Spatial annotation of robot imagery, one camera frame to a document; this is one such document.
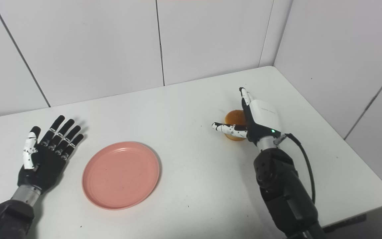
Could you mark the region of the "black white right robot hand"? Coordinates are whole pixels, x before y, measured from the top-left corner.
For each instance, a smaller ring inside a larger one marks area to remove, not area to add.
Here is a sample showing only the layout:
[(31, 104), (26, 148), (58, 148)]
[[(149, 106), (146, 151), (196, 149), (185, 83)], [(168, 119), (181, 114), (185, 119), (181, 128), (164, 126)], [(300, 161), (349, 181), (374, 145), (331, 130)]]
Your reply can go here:
[(239, 91), (245, 124), (214, 122), (211, 127), (227, 135), (247, 138), (255, 144), (265, 137), (280, 138), (282, 126), (276, 108), (265, 101), (253, 98), (244, 87)]

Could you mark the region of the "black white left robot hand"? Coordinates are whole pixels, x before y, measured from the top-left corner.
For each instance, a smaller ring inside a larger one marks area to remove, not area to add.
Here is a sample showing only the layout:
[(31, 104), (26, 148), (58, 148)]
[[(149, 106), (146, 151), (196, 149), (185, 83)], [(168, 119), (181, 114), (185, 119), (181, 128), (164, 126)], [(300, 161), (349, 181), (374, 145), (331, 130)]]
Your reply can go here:
[(32, 186), (41, 194), (58, 183), (68, 159), (84, 139), (81, 127), (73, 119), (65, 121), (59, 115), (38, 141), (41, 128), (32, 127), (23, 147), (23, 166), (17, 177), (17, 186)]

